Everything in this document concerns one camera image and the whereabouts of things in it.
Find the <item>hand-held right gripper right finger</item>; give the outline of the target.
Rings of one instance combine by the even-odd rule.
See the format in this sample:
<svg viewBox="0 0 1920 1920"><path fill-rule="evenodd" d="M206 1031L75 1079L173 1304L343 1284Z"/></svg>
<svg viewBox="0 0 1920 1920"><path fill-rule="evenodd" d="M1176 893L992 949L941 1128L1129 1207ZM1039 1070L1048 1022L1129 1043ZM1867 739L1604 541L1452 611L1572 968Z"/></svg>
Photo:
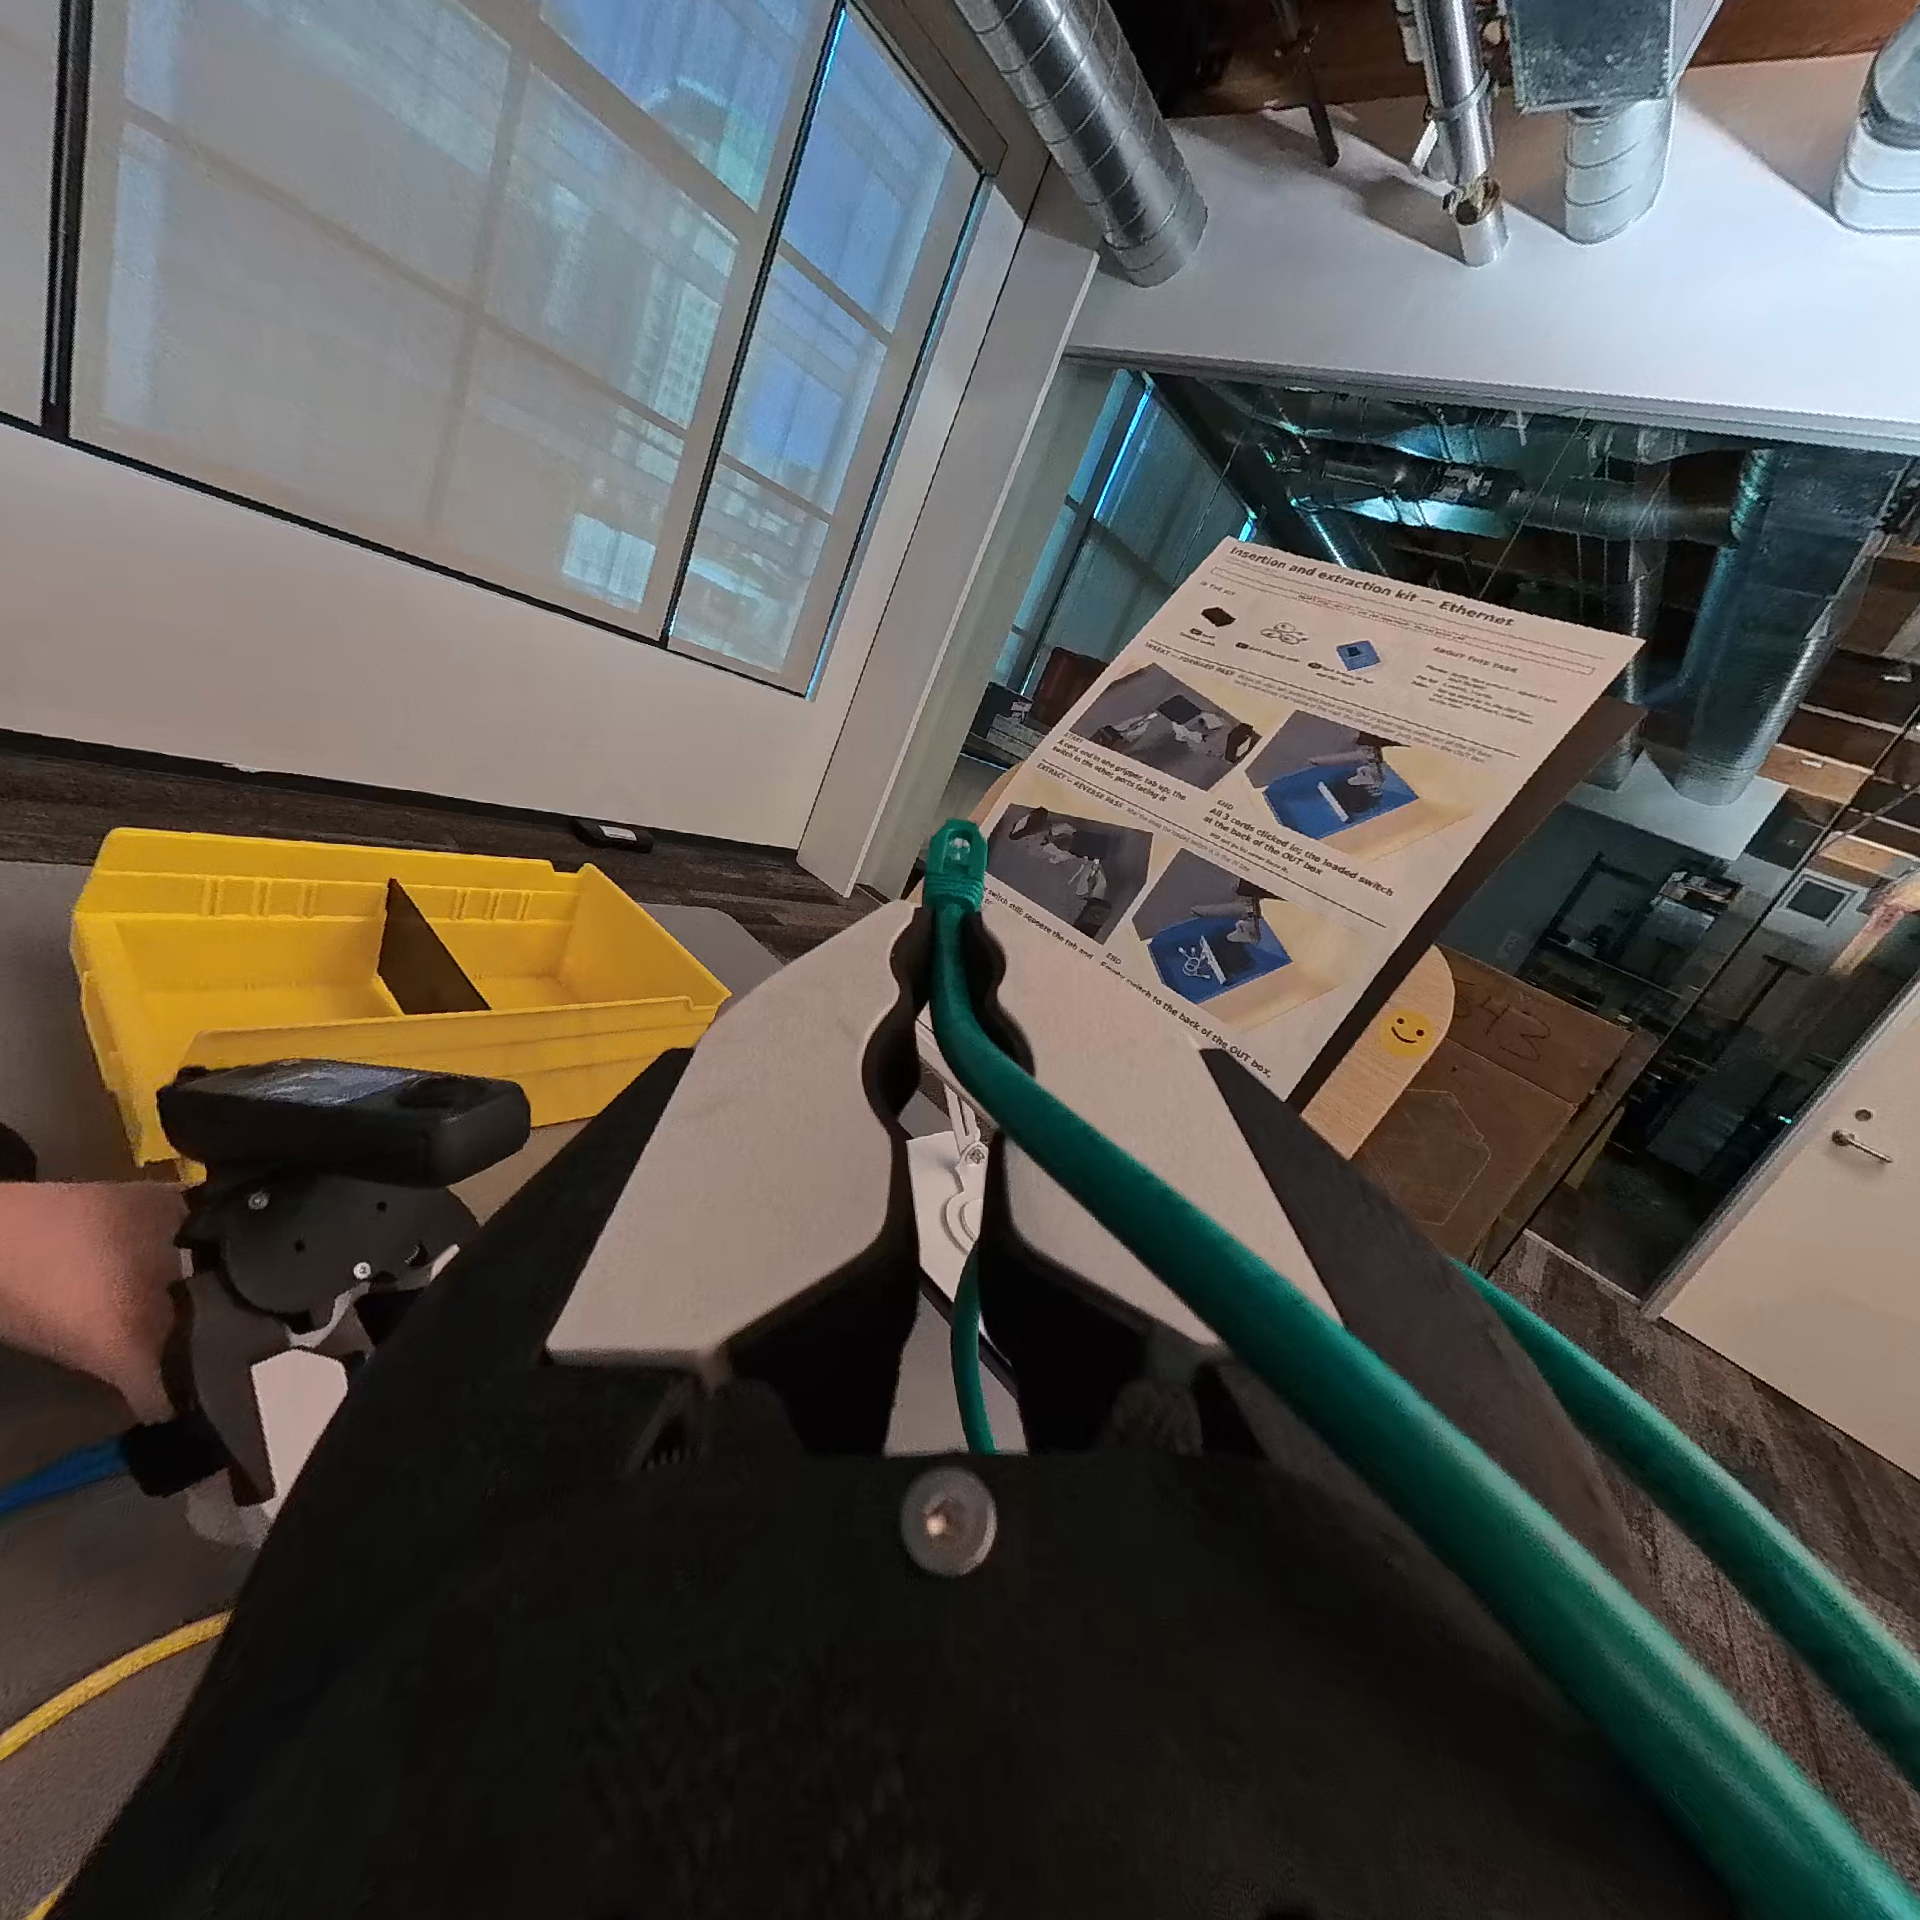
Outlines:
<svg viewBox="0 0 1920 1920"><path fill-rule="evenodd" d="M1005 976L998 1010L1044 1090L1343 1321L1190 1031L1112 981ZM987 1194L987 1331L1035 1453L1091 1449L1135 1379L1185 1384L1226 1345L1018 1145Z"/></svg>

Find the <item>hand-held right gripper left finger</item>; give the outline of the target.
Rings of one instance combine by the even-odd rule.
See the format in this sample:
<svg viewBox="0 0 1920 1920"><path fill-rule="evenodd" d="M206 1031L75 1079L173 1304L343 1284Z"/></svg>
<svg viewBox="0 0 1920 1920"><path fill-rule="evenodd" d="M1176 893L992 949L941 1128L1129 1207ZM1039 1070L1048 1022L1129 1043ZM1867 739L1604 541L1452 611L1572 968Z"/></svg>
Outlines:
<svg viewBox="0 0 1920 1920"><path fill-rule="evenodd" d="M900 1107L924 927L885 904L690 1056L580 1266L555 1362L766 1384L808 1453L880 1453L921 1254Z"/></svg>

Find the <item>yellow plastic bin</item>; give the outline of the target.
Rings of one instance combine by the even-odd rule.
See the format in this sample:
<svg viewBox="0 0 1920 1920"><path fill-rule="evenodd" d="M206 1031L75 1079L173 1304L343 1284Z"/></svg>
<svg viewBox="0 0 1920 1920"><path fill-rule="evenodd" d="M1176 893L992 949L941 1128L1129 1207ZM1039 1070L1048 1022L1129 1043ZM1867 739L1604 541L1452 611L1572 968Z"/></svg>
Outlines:
<svg viewBox="0 0 1920 1920"><path fill-rule="evenodd" d="M374 976L397 877L486 996L408 1018ZM348 1061L517 1080L534 1128L595 1116L727 999L604 871L538 858L111 828L72 909L84 1036L131 1159L171 1164L180 1067Z"/></svg>

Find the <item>wooden display board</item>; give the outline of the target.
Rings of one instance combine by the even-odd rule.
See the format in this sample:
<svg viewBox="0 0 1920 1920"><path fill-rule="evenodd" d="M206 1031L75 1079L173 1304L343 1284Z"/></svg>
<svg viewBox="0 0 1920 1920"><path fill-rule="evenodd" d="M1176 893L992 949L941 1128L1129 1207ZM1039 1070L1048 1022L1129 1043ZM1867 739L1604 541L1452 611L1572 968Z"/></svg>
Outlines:
<svg viewBox="0 0 1920 1920"><path fill-rule="evenodd" d="M979 922L1001 956L998 982L1132 985L1343 1157L1447 1036L1452 981L1431 945L1407 941L1411 899L1395 876L1272 828L1242 779L1190 797L1092 759L1001 775L972 822L987 837ZM1402 1006L1438 1027L1417 1061L1377 1045Z"/></svg>

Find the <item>brown cardboard sheet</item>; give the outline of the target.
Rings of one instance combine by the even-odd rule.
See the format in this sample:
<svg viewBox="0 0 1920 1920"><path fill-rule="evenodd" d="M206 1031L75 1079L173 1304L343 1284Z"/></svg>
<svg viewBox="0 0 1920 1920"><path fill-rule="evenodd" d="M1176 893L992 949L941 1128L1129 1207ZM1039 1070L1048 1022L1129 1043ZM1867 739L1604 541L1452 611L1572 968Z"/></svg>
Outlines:
<svg viewBox="0 0 1920 1920"><path fill-rule="evenodd" d="M1354 1164L1447 1254L1489 1271L1521 1206L1571 1166L1576 1128L1640 1028L1440 948L1452 1018Z"/></svg>

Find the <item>instruction poster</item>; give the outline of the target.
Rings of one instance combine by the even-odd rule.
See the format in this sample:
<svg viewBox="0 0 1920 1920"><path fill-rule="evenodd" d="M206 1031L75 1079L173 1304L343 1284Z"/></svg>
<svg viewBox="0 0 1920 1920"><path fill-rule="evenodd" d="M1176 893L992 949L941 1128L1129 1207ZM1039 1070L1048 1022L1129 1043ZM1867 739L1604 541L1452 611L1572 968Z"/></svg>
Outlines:
<svg viewBox="0 0 1920 1920"><path fill-rule="evenodd" d="M981 834L1033 1067L1213 1045L1297 1090L1627 636L1218 541L1018 764Z"/></svg>

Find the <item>white door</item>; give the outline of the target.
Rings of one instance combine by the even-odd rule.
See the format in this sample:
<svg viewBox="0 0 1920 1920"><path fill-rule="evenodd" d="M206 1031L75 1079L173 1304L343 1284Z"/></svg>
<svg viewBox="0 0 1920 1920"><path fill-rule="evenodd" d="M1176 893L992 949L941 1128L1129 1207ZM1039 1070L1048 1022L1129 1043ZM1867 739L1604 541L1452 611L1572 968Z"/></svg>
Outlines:
<svg viewBox="0 0 1920 1920"><path fill-rule="evenodd" d="M1915 1004L1810 1103L1645 1313L1915 1476Z"/></svg>

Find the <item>small metal pipe fitting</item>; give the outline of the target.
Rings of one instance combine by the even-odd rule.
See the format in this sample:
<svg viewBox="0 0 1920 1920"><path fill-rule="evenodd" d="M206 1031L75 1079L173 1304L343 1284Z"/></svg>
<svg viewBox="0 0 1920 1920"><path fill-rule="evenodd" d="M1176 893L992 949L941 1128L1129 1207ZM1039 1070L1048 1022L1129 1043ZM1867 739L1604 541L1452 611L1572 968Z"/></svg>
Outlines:
<svg viewBox="0 0 1920 1920"><path fill-rule="evenodd" d="M1423 69L1428 132L1411 167L1444 187L1444 211L1470 268L1509 243L1495 181L1495 82L1477 4L1395 4L1405 59Z"/></svg>

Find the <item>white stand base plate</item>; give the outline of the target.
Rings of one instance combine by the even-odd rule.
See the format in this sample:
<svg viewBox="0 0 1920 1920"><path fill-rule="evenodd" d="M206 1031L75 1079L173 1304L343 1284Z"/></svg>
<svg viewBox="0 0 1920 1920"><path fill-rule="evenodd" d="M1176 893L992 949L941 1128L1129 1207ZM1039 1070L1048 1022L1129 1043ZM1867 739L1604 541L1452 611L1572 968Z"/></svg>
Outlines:
<svg viewBox="0 0 1920 1920"><path fill-rule="evenodd" d="M950 1310L987 1207L989 1141L972 1103L944 1086L944 1121L904 1144L921 1271L938 1304Z"/></svg>

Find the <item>round metal air duct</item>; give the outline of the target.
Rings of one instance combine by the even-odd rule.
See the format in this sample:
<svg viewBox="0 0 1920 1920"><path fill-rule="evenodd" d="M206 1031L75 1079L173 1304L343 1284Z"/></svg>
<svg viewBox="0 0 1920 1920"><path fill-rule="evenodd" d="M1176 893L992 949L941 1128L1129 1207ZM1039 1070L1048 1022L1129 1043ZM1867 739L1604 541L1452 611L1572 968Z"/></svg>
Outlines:
<svg viewBox="0 0 1920 1920"><path fill-rule="evenodd" d="M1207 207L1111 4L958 4L1052 163L1087 210L1115 273L1172 280Z"/></svg>

